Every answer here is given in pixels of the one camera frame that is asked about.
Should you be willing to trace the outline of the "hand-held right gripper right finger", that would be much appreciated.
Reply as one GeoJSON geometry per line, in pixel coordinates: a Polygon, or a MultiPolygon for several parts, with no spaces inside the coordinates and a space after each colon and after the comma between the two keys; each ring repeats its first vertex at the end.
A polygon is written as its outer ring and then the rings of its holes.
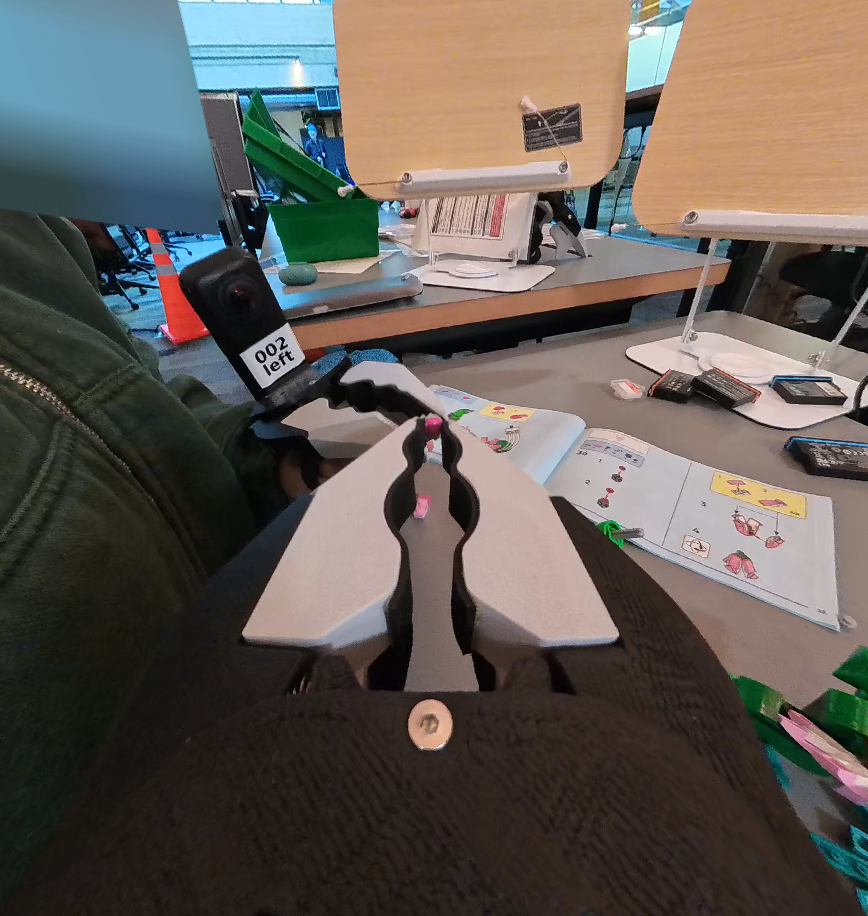
{"type": "Polygon", "coordinates": [[[620,632],[559,512],[561,502],[458,423],[440,429],[452,559],[451,620],[477,686],[521,659],[615,644],[620,632]]]}

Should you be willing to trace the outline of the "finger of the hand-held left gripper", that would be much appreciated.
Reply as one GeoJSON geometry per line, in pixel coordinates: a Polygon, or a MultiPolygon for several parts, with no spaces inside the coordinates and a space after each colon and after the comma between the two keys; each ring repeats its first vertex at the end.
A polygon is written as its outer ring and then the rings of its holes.
{"type": "Polygon", "coordinates": [[[409,419],[443,418],[443,406],[431,389],[401,363],[362,361],[336,382],[336,407],[378,413],[401,424],[409,419]]]}
{"type": "Polygon", "coordinates": [[[304,434],[300,452],[318,463],[359,457],[395,429],[396,423],[377,411],[361,412],[316,399],[291,413],[289,426],[304,434]]]}

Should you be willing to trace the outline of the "person's left forearm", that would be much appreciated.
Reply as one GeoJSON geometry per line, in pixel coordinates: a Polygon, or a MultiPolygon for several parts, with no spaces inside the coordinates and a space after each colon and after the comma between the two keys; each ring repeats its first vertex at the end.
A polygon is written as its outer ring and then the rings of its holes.
{"type": "Polygon", "coordinates": [[[162,441],[176,478],[171,492],[213,528],[222,523],[251,539],[292,501],[279,455],[253,431],[249,406],[226,404],[189,375],[162,385],[172,397],[162,441]]]}

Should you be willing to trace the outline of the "lego instruction booklet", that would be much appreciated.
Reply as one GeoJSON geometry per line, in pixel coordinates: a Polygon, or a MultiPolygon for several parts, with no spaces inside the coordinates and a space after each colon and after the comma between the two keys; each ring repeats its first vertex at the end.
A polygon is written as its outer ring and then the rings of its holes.
{"type": "Polygon", "coordinates": [[[637,547],[840,631],[829,498],[693,462],[571,414],[430,390],[449,420],[594,523],[640,529],[637,547]]]}

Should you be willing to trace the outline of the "pile of green lego bricks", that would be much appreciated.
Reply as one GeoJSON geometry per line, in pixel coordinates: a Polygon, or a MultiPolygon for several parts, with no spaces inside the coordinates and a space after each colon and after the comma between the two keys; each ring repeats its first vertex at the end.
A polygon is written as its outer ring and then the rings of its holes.
{"type": "Polygon", "coordinates": [[[832,674],[853,693],[829,689],[802,708],[760,681],[730,676],[765,749],[818,776],[827,773],[782,727],[781,716],[800,713],[868,768],[868,647],[857,647],[832,674]]]}

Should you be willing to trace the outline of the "pile of teal lego pieces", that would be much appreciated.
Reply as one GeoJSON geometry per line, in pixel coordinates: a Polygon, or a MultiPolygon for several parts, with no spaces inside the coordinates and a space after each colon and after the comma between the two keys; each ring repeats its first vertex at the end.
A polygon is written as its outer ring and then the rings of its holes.
{"type": "Polygon", "coordinates": [[[797,818],[868,915],[868,805],[842,795],[841,783],[830,775],[799,766],[801,752],[788,758],[769,744],[763,747],[797,818]]]}

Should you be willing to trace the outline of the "person's left hand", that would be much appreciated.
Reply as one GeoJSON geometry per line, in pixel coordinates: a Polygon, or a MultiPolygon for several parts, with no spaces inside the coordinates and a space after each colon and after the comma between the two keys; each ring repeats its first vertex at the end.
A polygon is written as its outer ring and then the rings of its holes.
{"type": "Polygon", "coordinates": [[[285,495],[298,498],[315,492],[341,469],[341,464],[327,459],[306,459],[287,455],[279,460],[279,485],[285,495]]]}

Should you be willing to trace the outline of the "silver flat device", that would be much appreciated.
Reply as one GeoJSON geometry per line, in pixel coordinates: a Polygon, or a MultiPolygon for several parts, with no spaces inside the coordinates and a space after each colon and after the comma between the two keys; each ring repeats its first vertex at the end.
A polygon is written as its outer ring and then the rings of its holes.
{"type": "Polygon", "coordinates": [[[420,278],[412,273],[404,273],[391,278],[283,293],[279,303],[291,322],[410,300],[423,290],[424,285],[420,278]]]}

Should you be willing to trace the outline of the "black office chair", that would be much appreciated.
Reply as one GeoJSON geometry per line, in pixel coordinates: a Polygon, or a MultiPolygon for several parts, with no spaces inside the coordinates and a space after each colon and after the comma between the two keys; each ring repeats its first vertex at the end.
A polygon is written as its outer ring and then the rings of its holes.
{"type": "Polygon", "coordinates": [[[100,223],[95,255],[100,292],[118,296],[131,312],[152,304],[160,289],[149,244],[136,227],[100,223]]]}

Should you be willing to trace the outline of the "dark partition panel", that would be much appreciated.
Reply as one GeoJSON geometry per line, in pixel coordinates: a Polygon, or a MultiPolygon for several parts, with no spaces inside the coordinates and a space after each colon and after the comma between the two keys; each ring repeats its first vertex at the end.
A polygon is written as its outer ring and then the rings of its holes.
{"type": "Polygon", "coordinates": [[[261,245],[261,199],[245,154],[243,112],[237,93],[199,92],[211,155],[222,194],[223,235],[251,254],[261,245]]]}

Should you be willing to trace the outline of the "stack of green bins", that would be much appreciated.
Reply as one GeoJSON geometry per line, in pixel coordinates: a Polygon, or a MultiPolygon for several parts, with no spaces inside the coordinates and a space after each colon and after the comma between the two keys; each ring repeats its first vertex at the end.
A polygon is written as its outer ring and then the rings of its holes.
{"type": "Polygon", "coordinates": [[[260,92],[254,89],[243,120],[245,155],[307,202],[366,200],[367,195],[285,140],[260,92]]]}

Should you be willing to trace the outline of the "printed label sheet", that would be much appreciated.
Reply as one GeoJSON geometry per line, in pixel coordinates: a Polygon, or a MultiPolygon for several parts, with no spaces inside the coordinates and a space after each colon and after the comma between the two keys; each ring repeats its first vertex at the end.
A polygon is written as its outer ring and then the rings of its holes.
{"type": "Polygon", "coordinates": [[[526,263],[530,259],[536,204],[535,193],[425,200],[418,212],[412,248],[438,256],[526,263]]]}

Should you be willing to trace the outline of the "black folding stand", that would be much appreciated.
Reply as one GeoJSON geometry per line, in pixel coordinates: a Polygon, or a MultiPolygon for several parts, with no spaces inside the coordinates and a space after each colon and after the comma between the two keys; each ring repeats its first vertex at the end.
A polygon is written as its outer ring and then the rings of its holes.
{"type": "Polygon", "coordinates": [[[575,213],[565,203],[560,191],[543,192],[537,196],[530,227],[526,263],[535,265],[541,259],[548,230],[549,240],[555,246],[555,257],[572,255],[588,258],[589,255],[580,239],[581,227],[575,213]]]}

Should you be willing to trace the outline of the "green hooded jacket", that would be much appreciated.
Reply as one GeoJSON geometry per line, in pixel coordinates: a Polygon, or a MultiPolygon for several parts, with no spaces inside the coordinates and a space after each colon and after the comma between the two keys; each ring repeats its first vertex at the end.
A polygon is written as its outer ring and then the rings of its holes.
{"type": "Polygon", "coordinates": [[[257,535],[171,492],[163,381],[79,229],[0,210],[0,909],[167,632],[257,535]]]}

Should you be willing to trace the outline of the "wooden board stand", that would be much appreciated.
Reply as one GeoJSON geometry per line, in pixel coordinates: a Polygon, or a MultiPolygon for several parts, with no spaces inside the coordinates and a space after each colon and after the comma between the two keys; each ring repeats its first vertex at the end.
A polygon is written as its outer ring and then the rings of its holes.
{"type": "Polygon", "coordinates": [[[623,134],[631,3],[337,1],[332,4],[350,176],[375,200],[420,200],[428,264],[421,282],[530,291],[554,266],[527,265],[532,216],[501,219],[487,254],[442,258],[430,200],[594,185],[623,134]]]}
{"type": "Polygon", "coordinates": [[[868,285],[805,361],[693,325],[722,239],[868,246],[868,2],[692,2],[632,207],[648,231],[711,243],[680,337],[631,346],[629,360],[660,375],[722,368],[760,393],[736,412],[774,429],[850,413],[851,378],[830,375],[841,406],[789,404],[770,382],[828,371],[868,285]]]}

